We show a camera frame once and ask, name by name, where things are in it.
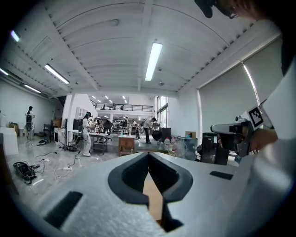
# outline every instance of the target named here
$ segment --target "white ceiling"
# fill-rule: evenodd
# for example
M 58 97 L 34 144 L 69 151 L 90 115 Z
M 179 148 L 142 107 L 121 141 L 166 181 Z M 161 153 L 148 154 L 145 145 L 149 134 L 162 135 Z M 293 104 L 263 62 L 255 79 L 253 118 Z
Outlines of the white ceiling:
M 194 0 L 45 0 L 15 28 L 20 41 L 8 40 L 0 66 L 49 97 L 175 95 L 252 24 L 213 11 L 205 18 Z M 145 81 L 155 41 L 163 44 L 161 71 Z M 47 63 L 70 83 L 45 71 Z

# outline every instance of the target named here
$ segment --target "railing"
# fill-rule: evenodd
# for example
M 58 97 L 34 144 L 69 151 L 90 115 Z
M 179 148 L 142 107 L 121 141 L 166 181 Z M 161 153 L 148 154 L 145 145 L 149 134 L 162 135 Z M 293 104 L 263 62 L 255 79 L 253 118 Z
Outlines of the railing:
M 95 108 L 96 108 L 96 110 L 152 112 L 153 106 L 115 104 L 115 108 L 113 108 L 113 104 L 96 104 Z

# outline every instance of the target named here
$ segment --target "plastic bottle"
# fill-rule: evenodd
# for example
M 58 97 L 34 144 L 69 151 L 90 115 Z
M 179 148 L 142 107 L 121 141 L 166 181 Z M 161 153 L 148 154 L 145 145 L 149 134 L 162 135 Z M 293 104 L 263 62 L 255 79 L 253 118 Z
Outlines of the plastic bottle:
M 168 150 L 168 146 L 171 143 L 170 139 L 168 137 L 166 137 L 165 141 L 164 141 L 164 145 L 165 145 L 165 150 Z

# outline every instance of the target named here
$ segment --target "box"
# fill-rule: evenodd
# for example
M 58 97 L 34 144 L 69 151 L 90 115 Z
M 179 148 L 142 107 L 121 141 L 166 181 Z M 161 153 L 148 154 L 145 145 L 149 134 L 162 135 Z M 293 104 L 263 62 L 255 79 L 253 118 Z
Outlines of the box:
M 54 126 L 57 126 L 58 128 L 61 128 L 62 127 L 62 120 L 54 120 L 53 122 L 53 125 Z

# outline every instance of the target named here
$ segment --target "fluorescent light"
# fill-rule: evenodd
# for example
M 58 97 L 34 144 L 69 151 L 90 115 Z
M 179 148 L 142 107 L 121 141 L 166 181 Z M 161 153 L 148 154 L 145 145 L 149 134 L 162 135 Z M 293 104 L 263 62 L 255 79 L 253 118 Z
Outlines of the fluorescent light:
M 153 73 L 162 49 L 162 44 L 153 43 L 150 58 L 148 62 L 147 72 L 146 72 L 146 81 L 151 81 L 153 77 Z
M 30 87 L 30 86 L 28 86 L 28 85 L 25 85 L 25 87 L 27 87 L 27 88 L 29 88 L 30 90 L 35 91 L 35 92 L 37 92 L 37 93 L 41 93 L 40 91 L 37 91 L 36 89 L 34 89 L 34 88 L 32 88 L 32 87 Z
M 6 76 L 8 76 L 8 73 L 2 69 L 0 69 L 0 72 L 3 72 Z
M 254 93 L 255 93 L 255 96 L 256 96 L 256 100 L 257 100 L 257 105 L 259 106 L 260 105 L 260 100 L 259 100 L 259 96 L 258 96 L 258 93 L 257 93 L 257 89 L 255 87 L 255 84 L 253 82 L 253 79 L 252 79 L 251 74 L 249 73 L 247 67 L 245 66 L 245 64 L 243 64 L 243 65 L 244 65 L 244 69 L 245 69 L 246 73 L 248 74 L 248 77 L 249 77 L 249 79 L 251 81 L 251 84 L 253 86 L 253 90 L 254 90 Z
M 45 68 L 51 72 L 53 75 L 55 75 L 58 79 L 60 79 L 65 84 L 69 84 L 69 81 L 65 79 L 62 75 L 60 75 L 57 71 L 55 71 L 50 65 L 46 64 Z
M 14 31 L 11 31 L 11 36 L 14 38 L 14 40 L 16 41 L 16 42 L 18 42 L 19 41 L 19 37 L 18 37 L 18 35 L 14 32 Z

